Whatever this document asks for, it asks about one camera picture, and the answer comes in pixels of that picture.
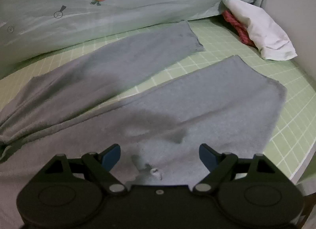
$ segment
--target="green checkered bedsheet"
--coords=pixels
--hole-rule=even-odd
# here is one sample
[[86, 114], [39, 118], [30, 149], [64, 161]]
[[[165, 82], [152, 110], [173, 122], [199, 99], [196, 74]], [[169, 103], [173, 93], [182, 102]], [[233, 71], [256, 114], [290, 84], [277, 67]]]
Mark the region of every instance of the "green checkered bedsheet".
[[[73, 59], [125, 36], [166, 27], [167, 24], [129, 31], [91, 40], [51, 53], [42, 54], [23, 64], [15, 73], [0, 80], [0, 110], [33, 77], [51, 71]], [[303, 164], [316, 137], [316, 84], [292, 61], [264, 61], [252, 47], [242, 44], [238, 37], [215, 19], [190, 22], [193, 32], [205, 47], [205, 52], [189, 56], [165, 68], [147, 81], [100, 104], [94, 109], [122, 98], [143, 92], [155, 85], [212, 65], [226, 57], [238, 54], [259, 73], [280, 81], [288, 89], [287, 102], [267, 144], [264, 154], [285, 175], [293, 177]]]

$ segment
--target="bed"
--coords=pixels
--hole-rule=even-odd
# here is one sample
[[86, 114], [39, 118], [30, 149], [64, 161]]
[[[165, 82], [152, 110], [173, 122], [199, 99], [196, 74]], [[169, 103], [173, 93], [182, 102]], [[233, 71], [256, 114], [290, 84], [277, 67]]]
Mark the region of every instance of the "bed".
[[[166, 26], [168, 24], [154, 25], [87, 41], [24, 62], [14, 73], [0, 80], [0, 110], [33, 76], [47, 73], [125, 36]], [[315, 151], [316, 83], [294, 61], [262, 60], [255, 48], [242, 44], [237, 35], [224, 27], [217, 17], [191, 21], [190, 26], [204, 45], [204, 52], [189, 56], [165, 68], [143, 83], [101, 103], [92, 110], [238, 54], [253, 69], [280, 81], [288, 90], [286, 104], [264, 154], [296, 183]]]

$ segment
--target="white wall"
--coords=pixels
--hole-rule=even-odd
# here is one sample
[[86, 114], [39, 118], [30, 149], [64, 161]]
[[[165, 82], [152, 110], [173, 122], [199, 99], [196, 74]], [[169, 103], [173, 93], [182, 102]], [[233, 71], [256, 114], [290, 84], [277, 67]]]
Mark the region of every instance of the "white wall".
[[316, 0], [264, 0], [263, 8], [290, 37], [295, 60], [316, 79]]

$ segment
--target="printed pattern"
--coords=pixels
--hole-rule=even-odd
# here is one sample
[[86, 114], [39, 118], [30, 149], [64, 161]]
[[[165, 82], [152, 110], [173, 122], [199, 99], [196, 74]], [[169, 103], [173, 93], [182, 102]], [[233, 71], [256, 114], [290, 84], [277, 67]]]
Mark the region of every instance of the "printed pattern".
[[[73, 59], [126, 36], [166, 27], [142, 28], [91, 40], [62, 50], [37, 56], [15, 73], [0, 80], [0, 110], [33, 77], [51, 71]], [[190, 22], [206, 51], [194, 54], [157, 73], [152, 78], [95, 107], [99, 109], [155, 85], [214, 64], [238, 54], [259, 73], [280, 81], [288, 89], [287, 102], [264, 154], [285, 175], [293, 177], [311, 150], [316, 137], [316, 84], [293, 61], [265, 61], [255, 48], [246, 46], [238, 36], [219, 25], [214, 18]]]

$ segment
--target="red cloth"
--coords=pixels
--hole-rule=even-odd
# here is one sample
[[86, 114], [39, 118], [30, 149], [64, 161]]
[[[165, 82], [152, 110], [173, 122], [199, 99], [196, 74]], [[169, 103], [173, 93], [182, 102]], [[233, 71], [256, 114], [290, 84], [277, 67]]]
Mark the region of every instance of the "red cloth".
[[241, 24], [233, 14], [231, 14], [231, 12], [229, 10], [225, 10], [223, 13], [222, 13], [225, 21], [227, 21], [228, 23], [230, 23], [238, 32], [238, 35], [240, 37], [240, 41], [243, 43], [243, 44], [246, 44], [246, 45], [250, 45], [250, 46], [253, 46], [253, 47], [256, 47], [254, 42], [249, 38], [249, 35], [248, 35], [248, 32], [247, 32], [247, 29], [246, 27]]

